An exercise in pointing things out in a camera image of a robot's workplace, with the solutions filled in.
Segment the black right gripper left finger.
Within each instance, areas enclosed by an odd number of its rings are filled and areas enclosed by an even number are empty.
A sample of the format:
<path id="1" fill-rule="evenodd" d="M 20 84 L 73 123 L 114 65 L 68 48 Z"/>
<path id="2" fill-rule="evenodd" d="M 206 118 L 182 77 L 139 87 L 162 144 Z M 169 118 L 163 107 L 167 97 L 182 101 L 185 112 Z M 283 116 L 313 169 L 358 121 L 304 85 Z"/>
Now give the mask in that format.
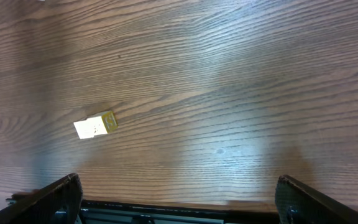
<path id="1" fill-rule="evenodd" d="M 79 175 L 71 173 L 0 210 L 0 224 L 74 224 L 82 199 Z"/>

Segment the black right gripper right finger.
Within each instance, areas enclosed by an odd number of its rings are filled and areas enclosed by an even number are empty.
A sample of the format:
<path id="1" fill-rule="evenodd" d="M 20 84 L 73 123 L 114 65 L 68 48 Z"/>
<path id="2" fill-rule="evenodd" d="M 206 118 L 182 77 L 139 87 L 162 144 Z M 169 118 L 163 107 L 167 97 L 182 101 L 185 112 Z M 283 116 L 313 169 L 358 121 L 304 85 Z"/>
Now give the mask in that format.
<path id="1" fill-rule="evenodd" d="M 358 224 L 358 212 L 289 175 L 278 178 L 275 205 L 281 224 Z"/>

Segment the white block yellow S side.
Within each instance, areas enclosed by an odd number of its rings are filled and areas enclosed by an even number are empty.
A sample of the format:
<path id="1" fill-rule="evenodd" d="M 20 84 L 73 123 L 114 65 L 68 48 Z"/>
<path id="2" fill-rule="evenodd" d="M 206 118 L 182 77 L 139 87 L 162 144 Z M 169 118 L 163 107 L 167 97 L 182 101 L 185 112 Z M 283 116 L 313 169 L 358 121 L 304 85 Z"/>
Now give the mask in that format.
<path id="1" fill-rule="evenodd" d="M 105 135 L 118 128 L 117 121 L 112 111 L 103 111 L 86 119 L 91 126 L 92 136 Z"/>

